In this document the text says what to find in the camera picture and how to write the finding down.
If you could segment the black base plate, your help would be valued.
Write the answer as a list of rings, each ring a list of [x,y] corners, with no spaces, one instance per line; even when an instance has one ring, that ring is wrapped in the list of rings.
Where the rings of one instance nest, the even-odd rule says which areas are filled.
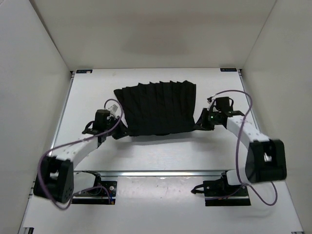
[[[204,194],[206,207],[251,206],[248,189],[242,185],[230,185],[224,173],[217,180],[204,180],[191,193]]]
[[[117,179],[102,176],[99,172],[74,173],[73,204],[114,205],[117,196]]]

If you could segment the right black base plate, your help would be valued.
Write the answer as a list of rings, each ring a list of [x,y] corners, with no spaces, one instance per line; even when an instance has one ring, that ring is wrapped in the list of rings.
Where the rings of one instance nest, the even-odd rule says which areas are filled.
[[[224,173],[217,180],[204,180],[191,193],[204,194],[206,207],[251,206],[248,189],[242,185],[230,185]]]

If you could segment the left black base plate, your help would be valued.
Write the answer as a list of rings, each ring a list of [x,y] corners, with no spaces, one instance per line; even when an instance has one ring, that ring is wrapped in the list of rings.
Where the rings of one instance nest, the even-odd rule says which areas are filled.
[[[102,176],[99,172],[74,173],[73,204],[114,205],[117,196],[117,179]]]

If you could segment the aluminium table frame rail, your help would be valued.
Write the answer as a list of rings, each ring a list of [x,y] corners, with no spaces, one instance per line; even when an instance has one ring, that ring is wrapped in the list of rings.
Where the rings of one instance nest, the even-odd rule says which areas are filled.
[[[113,91],[150,82],[190,81],[196,85],[194,118],[207,98],[219,94],[234,100],[234,109],[246,112],[249,101],[240,71],[219,68],[95,69],[73,74],[53,146],[79,139],[85,125],[104,104],[112,105]],[[167,136],[111,137],[90,153],[77,171],[90,170],[119,176],[190,176],[244,166],[247,149],[236,145],[234,134],[222,126]]]

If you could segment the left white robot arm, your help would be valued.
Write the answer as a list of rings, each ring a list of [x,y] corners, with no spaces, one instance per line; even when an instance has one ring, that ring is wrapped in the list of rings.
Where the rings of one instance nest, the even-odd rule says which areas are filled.
[[[103,190],[99,174],[93,171],[74,173],[75,168],[93,151],[97,150],[108,137],[120,139],[127,135],[127,128],[122,122],[124,115],[121,104],[96,110],[94,120],[82,131],[81,137],[74,141],[56,146],[58,155],[51,155],[48,150],[40,158],[33,194],[50,200],[57,208],[70,204],[73,196],[80,192],[97,194]]]

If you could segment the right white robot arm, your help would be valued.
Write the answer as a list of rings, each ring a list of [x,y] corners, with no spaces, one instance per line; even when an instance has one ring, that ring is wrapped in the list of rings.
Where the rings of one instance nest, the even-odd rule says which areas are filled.
[[[235,169],[225,173],[218,184],[219,191],[230,195],[236,185],[282,181],[287,177],[284,143],[261,133],[246,120],[247,115],[233,109],[230,97],[210,97],[209,106],[202,110],[196,123],[198,129],[212,131],[222,125],[237,137],[236,145],[243,144],[247,156],[243,166],[239,165],[239,150],[235,151]]]

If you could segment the black pleated skirt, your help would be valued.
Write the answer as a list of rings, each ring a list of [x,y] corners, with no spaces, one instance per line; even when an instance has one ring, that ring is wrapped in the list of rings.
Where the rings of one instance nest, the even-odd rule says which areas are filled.
[[[114,94],[124,110],[128,134],[132,137],[194,130],[196,85],[187,80],[139,83],[115,89]]]

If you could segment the left blue corner label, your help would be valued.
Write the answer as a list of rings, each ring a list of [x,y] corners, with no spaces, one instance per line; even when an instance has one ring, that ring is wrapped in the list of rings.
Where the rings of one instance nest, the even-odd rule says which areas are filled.
[[[76,74],[91,74],[93,72],[92,69],[78,69],[76,70]]]

